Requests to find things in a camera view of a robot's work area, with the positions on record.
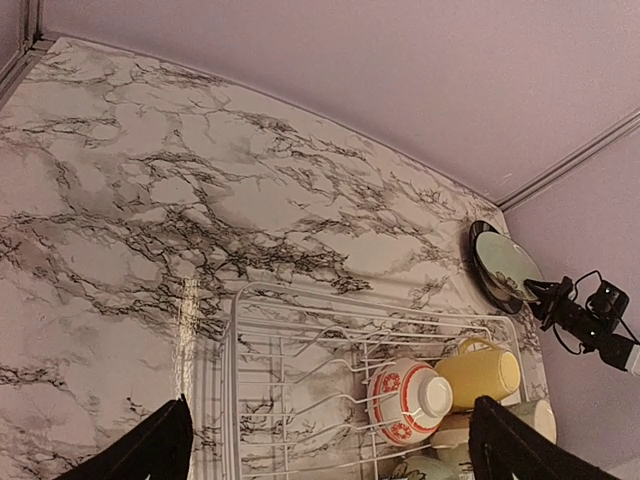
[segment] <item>white wire dish rack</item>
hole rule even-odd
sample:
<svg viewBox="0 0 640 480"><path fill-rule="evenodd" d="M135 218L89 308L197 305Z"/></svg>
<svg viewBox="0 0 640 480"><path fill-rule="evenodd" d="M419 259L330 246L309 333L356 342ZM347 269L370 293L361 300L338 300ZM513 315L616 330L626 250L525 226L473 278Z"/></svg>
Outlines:
<svg viewBox="0 0 640 480"><path fill-rule="evenodd" d="M384 442L366 412L370 376L400 356L433 364L469 336L505 346L520 361L507 317L246 285L220 350L223 478L388 478L395 457L428 441L408 449ZM516 396L514 403L526 400L522 388Z"/></svg>

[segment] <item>ceramic bowl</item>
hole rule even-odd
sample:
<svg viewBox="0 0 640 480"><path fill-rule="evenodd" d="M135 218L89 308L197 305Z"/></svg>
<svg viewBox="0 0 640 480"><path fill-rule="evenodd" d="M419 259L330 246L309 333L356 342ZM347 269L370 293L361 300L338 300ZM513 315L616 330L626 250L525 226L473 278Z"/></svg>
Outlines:
<svg viewBox="0 0 640 480"><path fill-rule="evenodd" d="M406 478L407 480L457 480L458 474L451 467L434 458L416 455L407 458L398 465L392 479Z"/></svg>
<svg viewBox="0 0 640 480"><path fill-rule="evenodd" d="M453 403L451 385L433 368L410 358L379 368L367 388L372 425L391 445L405 447L434 433Z"/></svg>

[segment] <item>yellow mug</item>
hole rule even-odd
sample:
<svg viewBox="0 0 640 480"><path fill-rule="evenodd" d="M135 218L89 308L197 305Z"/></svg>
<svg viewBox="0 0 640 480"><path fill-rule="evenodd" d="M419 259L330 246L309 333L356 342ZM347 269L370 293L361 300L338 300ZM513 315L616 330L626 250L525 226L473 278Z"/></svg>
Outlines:
<svg viewBox="0 0 640 480"><path fill-rule="evenodd" d="M489 348L468 351L474 344ZM446 378L453 390L454 408L473 408L476 398L488 395L500 401L520 387L520 366L513 353L484 338L465 339L456 357L440 360L436 371Z"/></svg>

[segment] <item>marble countertop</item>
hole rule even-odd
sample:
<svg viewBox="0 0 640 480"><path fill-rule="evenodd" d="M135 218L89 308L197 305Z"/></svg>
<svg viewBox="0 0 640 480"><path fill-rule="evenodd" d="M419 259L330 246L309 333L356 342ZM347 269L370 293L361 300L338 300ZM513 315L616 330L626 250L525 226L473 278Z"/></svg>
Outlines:
<svg viewBox="0 0 640 480"><path fill-rule="evenodd" d="M205 478L215 338L249 281L498 313L461 247L473 220L506 232L495 206L212 76L62 38L0 111L0 152L2 478L53 478L181 391ZM547 397L537 327L513 320Z"/></svg>

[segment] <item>purple wall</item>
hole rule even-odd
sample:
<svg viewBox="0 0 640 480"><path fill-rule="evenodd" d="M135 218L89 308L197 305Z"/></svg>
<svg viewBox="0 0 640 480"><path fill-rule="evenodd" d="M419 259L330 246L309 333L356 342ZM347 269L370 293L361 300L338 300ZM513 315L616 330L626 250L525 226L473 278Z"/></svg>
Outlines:
<svg viewBox="0 0 640 480"><path fill-rule="evenodd" d="M0 0L0 73L20 48L20 3Z"/></svg>
<svg viewBox="0 0 640 480"><path fill-rule="evenodd" d="M640 105L640 4L44 0L46 30L217 73L498 200Z"/></svg>
<svg viewBox="0 0 640 480"><path fill-rule="evenodd" d="M640 333L640 133L622 139L507 214L514 238L548 279L592 269L625 290L624 318ZM597 281L582 286L593 291ZM602 467L640 456L640 378L575 357L542 335L559 444Z"/></svg>

